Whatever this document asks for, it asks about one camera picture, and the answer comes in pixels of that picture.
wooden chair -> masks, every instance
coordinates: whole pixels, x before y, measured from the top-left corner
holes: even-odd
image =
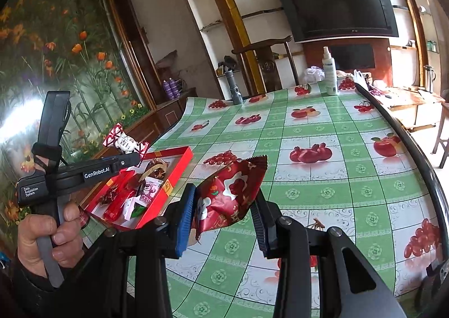
[[[433,147],[432,153],[435,154],[438,148],[438,145],[441,143],[443,150],[443,158],[441,159],[441,163],[439,164],[440,168],[443,168],[446,162],[447,156],[449,156],[449,139],[441,139],[441,132],[443,131],[443,125],[445,123],[445,119],[449,118],[449,104],[442,103],[443,110],[441,112],[441,120],[439,121],[438,135],[436,136],[435,146]]]
[[[288,59],[290,61],[291,71],[293,72],[293,77],[295,78],[295,84],[299,85],[298,72],[296,71],[295,63],[288,47],[288,42],[291,41],[291,35],[283,39],[266,39],[264,41],[251,43],[240,50],[232,50],[234,55],[240,55],[248,51],[255,51],[257,57],[257,63],[260,66],[262,72],[262,78],[264,79],[265,89],[267,92],[272,92],[282,89],[281,79],[279,78],[278,68],[274,60],[273,52],[271,51],[271,46],[275,44],[283,44],[287,52]]]

red candy wrapper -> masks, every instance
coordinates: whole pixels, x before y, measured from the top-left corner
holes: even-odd
[[[142,160],[150,144],[148,142],[137,142],[130,136],[127,136],[123,131],[123,126],[117,123],[106,136],[103,146],[115,147],[124,153],[137,151]]]
[[[201,182],[193,223],[196,239],[202,232],[228,227],[243,219],[266,170],[267,156],[251,157],[233,161]]]

tv screen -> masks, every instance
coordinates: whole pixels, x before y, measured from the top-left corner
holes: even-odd
[[[347,36],[399,36],[390,0],[281,2],[295,42]]]

white plastic bag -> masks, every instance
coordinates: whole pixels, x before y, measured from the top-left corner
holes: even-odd
[[[322,80],[324,80],[324,71],[317,66],[307,68],[304,73],[299,76],[299,83],[317,83]]]

painted wall mural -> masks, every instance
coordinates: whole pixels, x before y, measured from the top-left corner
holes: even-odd
[[[15,247],[15,184],[34,171],[49,90],[71,91],[72,114],[61,140],[68,162],[89,159],[117,121],[148,112],[123,62],[108,0],[8,0],[0,13],[0,234]]]

